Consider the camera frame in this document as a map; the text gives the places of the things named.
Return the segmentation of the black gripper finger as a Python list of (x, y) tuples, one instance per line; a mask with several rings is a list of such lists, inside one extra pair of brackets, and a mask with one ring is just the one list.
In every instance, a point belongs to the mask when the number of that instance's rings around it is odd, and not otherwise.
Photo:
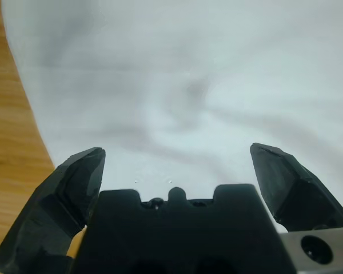
[(69, 273), (72, 239), (98, 199), (105, 150), (70, 156), (33, 192), (0, 245), (0, 273)]
[(343, 207), (291, 154), (254, 143), (250, 153), (263, 200), (287, 231), (343, 227)]

